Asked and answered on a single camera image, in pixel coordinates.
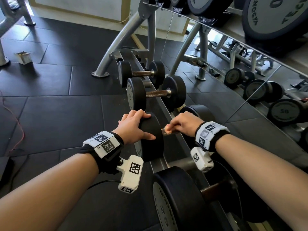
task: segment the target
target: right hand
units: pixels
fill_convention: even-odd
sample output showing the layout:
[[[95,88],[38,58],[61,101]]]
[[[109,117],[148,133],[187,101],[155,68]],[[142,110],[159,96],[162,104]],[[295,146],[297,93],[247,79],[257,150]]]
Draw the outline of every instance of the right hand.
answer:
[[[165,126],[165,132],[171,134],[174,130],[182,132],[190,137],[195,137],[197,128],[204,121],[190,112],[183,112],[171,120],[170,124]]]

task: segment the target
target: small box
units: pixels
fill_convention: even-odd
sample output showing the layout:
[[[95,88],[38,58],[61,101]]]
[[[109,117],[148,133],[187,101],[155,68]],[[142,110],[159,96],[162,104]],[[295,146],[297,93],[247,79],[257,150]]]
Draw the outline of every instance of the small box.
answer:
[[[30,54],[31,53],[22,51],[20,53],[16,53],[15,55],[18,59],[18,63],[25,65],[25,64],[32,62]]]

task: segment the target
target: white wall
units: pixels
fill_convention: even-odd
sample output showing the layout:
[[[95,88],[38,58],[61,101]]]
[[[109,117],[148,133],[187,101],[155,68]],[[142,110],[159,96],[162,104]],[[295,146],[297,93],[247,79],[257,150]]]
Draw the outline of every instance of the white wall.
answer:
[[[140,0],[131,0],[131,10],[132,13],[136,13],[138,11]],[[169,30],[170,22],[171,27],[170,31],[182,33],[186,24],[186,18],[179,18],[177,14],[173,14],[172,12],[157,9],[156,10],[156,28],[160,30]],[[147,21],[144,21],[142,26],[147,26]]]
[[[36,3],[121,20],[122,0],[35,0]]]

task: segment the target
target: black rubber flooring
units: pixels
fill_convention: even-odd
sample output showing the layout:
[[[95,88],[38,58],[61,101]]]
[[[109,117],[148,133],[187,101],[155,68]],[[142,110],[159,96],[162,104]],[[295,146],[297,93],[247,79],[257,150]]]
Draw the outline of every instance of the black rubber flooring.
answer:
[[[0,197],[78,151],[82,142],[99,131],[111,131],[123,113],[129,112],[125,89],[118,81],[115,62],[107,70],[111,75],[97,79],[96,70],[106,50],[117,36],[113,30],[33,17],[37,25],[28,28],[20,20],[1,39],[4,53],[12,61],[0,71],[0,90],[4,103],[19,118],[26,137],[11,152],[15,163],[9,183],[0,189]],[[138,36],[146,46],[146,37]],[[181,42],[156,39],[155,60],[162,60],[166,73],[171,69]],[[136,47],[129,38],[125,46]],[[33,65],[22,66],[14,53],[32,52]],[[220,69],[224,61],[209,53]],[[187,87],[186,105],[206,105],[219,123],[231,132],[263,147],[297,166],[308,166],[307,154],[268,122],[250,105],[245,104],[231,119],[244,100],[209,74],[205,82],[197,81],[198,69],[181,63],[176,75]],[[155,100],[148,109],[160,124],[167,124]],[[0,156],[12,149],[21,131],[11,114],[0,105]],[[135,154],[126,146],[124,158]],[[168,161],[184,157],[175,136],[165,140]],[[118,175],[100,174],[96,181],[118,179]],[[138,190],[127,195],[116,184],[102,184],[87,191],[65,219],[60,230],[161,230],[152,197],[152,169],[143,167]]]

